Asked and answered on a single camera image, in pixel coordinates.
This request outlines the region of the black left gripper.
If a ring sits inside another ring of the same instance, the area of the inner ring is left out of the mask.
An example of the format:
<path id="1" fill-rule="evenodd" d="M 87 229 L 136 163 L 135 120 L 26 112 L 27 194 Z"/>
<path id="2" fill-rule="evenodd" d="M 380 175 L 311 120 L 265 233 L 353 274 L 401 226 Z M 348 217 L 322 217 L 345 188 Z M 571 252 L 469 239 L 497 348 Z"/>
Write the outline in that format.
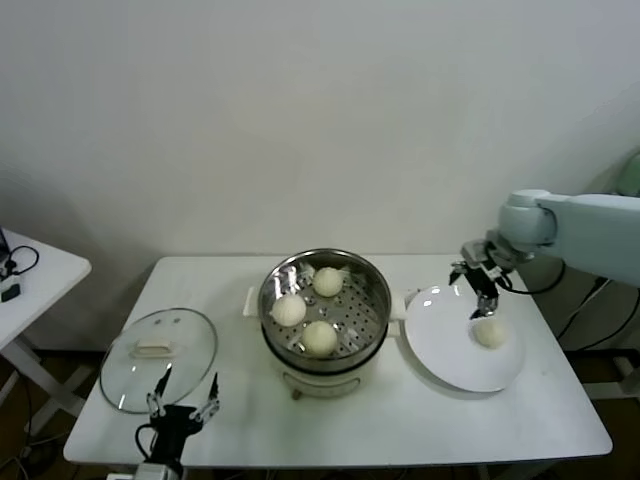
<path id="1" fill-rule="evenodd" d="M 201 423 L 208 423 L 220 409 L 218 373 L 215 373 L 207 401 L 196 407 L 169 405 L 162 400 L 172 372 L 169 364 L 154 390 L 146 395 L 150 426 L 156 433 L 151 448 L 151 461 L 180 461 L 186 441 L 201 431 Z"/>

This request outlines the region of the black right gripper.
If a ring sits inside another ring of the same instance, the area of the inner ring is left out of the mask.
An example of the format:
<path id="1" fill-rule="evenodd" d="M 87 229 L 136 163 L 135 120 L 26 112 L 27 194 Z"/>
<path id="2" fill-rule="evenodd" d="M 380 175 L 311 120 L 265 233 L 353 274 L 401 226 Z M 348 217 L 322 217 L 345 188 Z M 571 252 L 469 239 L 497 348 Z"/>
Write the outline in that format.
<path id="1" fill-rule="evenodd" d="M 491 317 L 498 308 L 499 293 L 495 282 L 481 268 L 471 268 L 464 260 L 451 264 L 449 285 L 453 285 L 460 277 L 466 278 L 477 298 L 477 308 L 470 316 L 471 320 Z"/>

